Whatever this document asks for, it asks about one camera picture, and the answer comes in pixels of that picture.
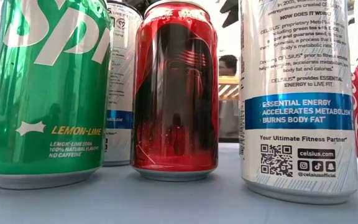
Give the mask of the green Sprite can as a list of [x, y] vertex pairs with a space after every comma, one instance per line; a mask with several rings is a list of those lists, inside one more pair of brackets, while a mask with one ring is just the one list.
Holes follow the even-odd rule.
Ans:
[[3, 0], [0, 188], [82, 182], [103, 163], [107, 0]]

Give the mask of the wooden slatted shelf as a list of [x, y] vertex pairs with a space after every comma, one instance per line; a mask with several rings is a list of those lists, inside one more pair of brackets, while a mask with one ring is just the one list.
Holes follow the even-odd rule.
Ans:
[[233, 100], [239, 97], [239, 77], [219, 76], [219, 100]]

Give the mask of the red Star Wars cola can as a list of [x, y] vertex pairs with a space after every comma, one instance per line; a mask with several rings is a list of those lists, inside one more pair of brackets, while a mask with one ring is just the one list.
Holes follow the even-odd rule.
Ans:
[[218, 166], [218, 36], [195, 0], [159, 0], [136, 35], [131, 166], [186, 182]]

